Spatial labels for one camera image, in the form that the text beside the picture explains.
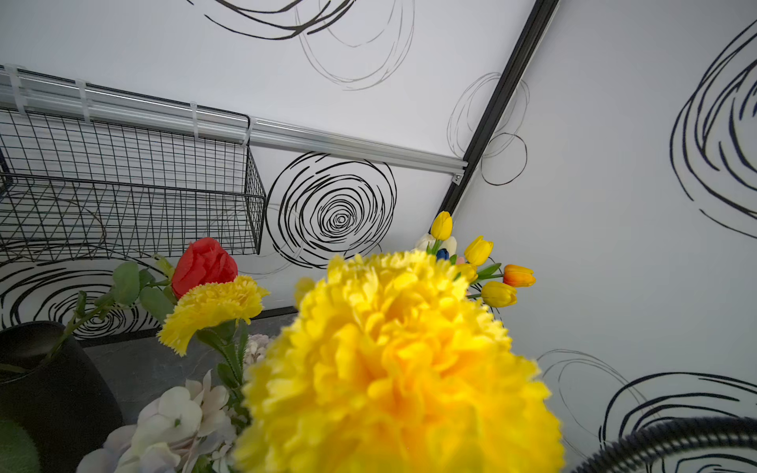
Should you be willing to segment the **yellow carnation stem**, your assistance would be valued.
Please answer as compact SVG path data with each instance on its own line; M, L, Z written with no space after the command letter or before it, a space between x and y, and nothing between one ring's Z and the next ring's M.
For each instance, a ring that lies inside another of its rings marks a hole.
M219 376L232 388L242 386L248 327L264 311L270 291L250 276L229 283L197 286L182 296L170 313L158 339L179 356L197 340L218 352L225 366Z
M334 258L248 372L240 472L558 472L538 365L419 251Z

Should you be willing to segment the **black vase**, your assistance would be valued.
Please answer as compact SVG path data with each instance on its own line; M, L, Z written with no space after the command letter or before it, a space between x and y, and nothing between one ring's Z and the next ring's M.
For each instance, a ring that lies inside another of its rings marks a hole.
M120 407L95 364L57 322L36 321L1 332L1 418L20 425L34 441L43 472L74 472L123 425Z

